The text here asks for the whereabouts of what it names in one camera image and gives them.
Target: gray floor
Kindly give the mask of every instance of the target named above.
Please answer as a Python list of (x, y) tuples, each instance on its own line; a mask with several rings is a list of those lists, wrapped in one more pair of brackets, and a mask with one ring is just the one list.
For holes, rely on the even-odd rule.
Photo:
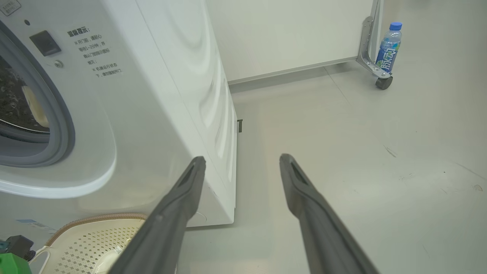
[(388, 90), (353, 62), (232, 87), (235, 223), (189, 230), (179, 274), (309, 272), (281, 153), (381, 273), (486, 272), (487, 1), (387, 5), (404, 23)]

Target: sticker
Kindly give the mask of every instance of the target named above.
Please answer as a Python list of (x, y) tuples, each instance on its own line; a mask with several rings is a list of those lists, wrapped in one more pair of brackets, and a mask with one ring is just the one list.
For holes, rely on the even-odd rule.
[(116, 251), (118, 254), (120, 254), (120, 253), (122, 253), (123, 249), (122, 249), (121, 247), (119, 247), (119, 246), (116, 246), (116, 247), (115, 247), (115, 251)]
[(115, 60), (113, 48), (102, 34), (80, 26), (66, 31), (73, 47), (79, 52), (80, 58), (87, 64), (87, 69), (96, 78), (115, 77), (122, 75), (122, 68)]
[(50, 228), (46, 225), (43, 225), (39, 222), (36, 222), (34, 220), (31, 220), (31, 219), (26, 219), (26, 220), (16, 220), (17, 222), (19, 223), (24, 223), (24, 224), (28, 224), (29, 226), (33, 227), (33, 228), (37, 228), (37, 229), (40, 229), (40, 230), (45, 230), (47, 231), (49, 234), (54, 234), (56, 233), (56, 229), (54, 228)]
[(17, 0), (7, 0), (7, 1), (0, 1), (0, 10), (6, 16), (11, 15), (16, 10), (20, 9), (22, 5)]

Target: caster wheel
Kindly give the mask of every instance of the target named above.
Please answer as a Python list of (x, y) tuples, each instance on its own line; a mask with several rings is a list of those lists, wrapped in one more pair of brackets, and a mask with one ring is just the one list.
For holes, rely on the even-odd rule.
[(387, 79), (378, 78), (377, 81), (375, 81), (375, 85), (380, 89), (387, 89), (392, 82), (393, 82), (392, 76)]

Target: green object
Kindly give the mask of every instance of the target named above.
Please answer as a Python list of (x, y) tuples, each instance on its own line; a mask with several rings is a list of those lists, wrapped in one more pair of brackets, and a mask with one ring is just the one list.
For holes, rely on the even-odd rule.
[(29, 263), (12, 253), (0, 254), (0, 274), (32, 274)]

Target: printed warning label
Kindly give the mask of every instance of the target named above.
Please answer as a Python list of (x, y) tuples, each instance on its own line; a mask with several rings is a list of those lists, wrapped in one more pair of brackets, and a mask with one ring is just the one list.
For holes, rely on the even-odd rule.
[(115, 77), (122, 75), (123, 70), (115, 60), (112, 45), (103, 34), (80, 26), (66, 31), (73, 47), (84, 59), (87, 69), (97, 78)]
[(11, 15), (12, 13), (14, 13), (16, 10), (20, 9), (21, 7), (22, 7), (21, 4), (16, 0), (0, 1), (0, 10), (6, 16)]

